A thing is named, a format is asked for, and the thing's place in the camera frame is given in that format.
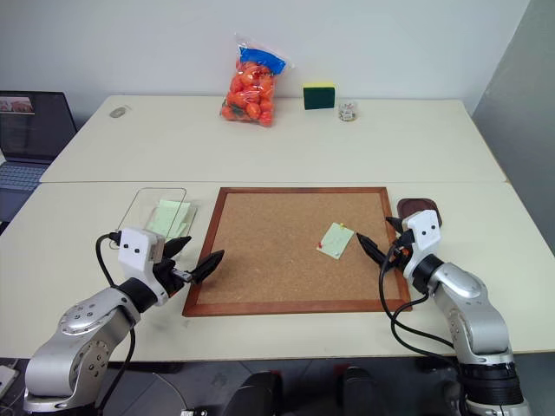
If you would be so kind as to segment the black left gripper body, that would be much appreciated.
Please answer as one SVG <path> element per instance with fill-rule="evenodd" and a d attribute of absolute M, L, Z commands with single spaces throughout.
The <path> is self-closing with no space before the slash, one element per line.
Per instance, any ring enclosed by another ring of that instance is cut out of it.
<path fill-rule="evenodd" d="M 153 266 L 153 275 L 169 297 L 174 296 L 193 279 L 190 272 L 178 270 L 176 262 L 165 257 Z"/>

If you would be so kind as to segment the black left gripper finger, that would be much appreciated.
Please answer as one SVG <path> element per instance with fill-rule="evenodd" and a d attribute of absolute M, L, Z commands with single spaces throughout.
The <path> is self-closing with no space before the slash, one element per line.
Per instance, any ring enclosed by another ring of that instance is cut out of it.
<path fill-rule="evenodd" d="M 164 244 L 162 256 L 165 259 L 173 259 L 181 253 L 184 247 L 191 241 L 191 236 L 176 237 L 168 240 Z"/>
<path fill-rule="evenodd" d="M 218 250 L 200 260 L 197 267 L 190 272 L 190 283 L 196 285 L 201 284 L 218 268 L 224 254 L 224 250 Z"/>

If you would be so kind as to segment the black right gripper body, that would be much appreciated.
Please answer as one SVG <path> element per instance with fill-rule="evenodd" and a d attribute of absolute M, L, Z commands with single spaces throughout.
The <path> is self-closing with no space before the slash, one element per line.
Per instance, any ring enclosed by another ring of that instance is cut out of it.
<path fill-rule="evenodd" d="M 412 244 L 415 242 L 412 231 L 404 231 L 391 245 L 386 269 L 404 270 L 413 255 Z"/>

